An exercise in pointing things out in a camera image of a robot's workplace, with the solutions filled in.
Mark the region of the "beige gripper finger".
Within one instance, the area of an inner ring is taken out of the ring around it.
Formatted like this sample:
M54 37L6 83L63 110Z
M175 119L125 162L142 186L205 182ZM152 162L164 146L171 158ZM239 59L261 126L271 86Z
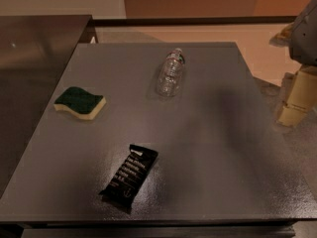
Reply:
M290 44L291 34L293 30L293 24L288 24L280 32L275 34L269 43L276 47L288 47Z
M296 127L317 105L317 67L303 65L287 80L285 97L277 110L276 122Z

